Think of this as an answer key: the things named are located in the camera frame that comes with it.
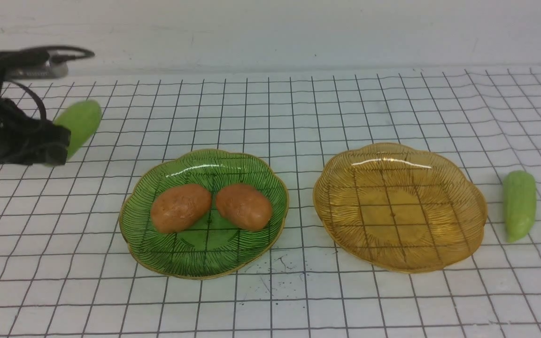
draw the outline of white wall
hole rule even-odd
[[[541,0],[0,0],[0,49],[75,75],[541,63]]]

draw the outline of grid paper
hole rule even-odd
[[[64,167],[0,166],[0,337],[539,338],[541,67],[310,76],[82,78],[31,84],[49,118],[105,107]],[[36,106],[9,87],[25,111]],[[335,154],[399,142],[442,154],[488,202],[469,259],[388,272],[337,248],[312,205]],[[204,282],[137,265],[116,218],[148,169],[198,148],[267,161],[290,192],[275,246]],[[502,178],[538,182],[530,236],[505,242]]]

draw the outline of yellow plate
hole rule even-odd
[[[446,158],[397,143],[333,157],[313,191],[314,208],[346,252],[399,272],[443,269],[483,240],[487,204]]]

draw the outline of glass plate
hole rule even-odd
[[[487,220],[483,195],[454,163],[396,143],[333,157],[313,199],[346,252],[400,272],[439,270],[469,257]]]
[[[159,233],[150,220],[153,201],[163,191],[189,183],[201,184],[212,193],[212,210],[185,231]],[[262,231],[239,229],[218,214],[216,193],[235,183],[256,187],[272,203],[272,218]],[[148,171],[124,202],[119,223],[129,251],[144,267],[169,276],[215,278],[266,252],[283,231],[288,206],[285,184],[264,161],[249,154],[205,149]]]

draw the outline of brown potato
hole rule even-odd
[[[185,184],[161,193],[150,210],[161,233],[175,233],[194,225],[212,207],[212,194],[199,184]]]
[[[231,223],[248,231],[260,231],[271,220],[272,205],[253,186],[232,184],[216,195],[218,213]]]

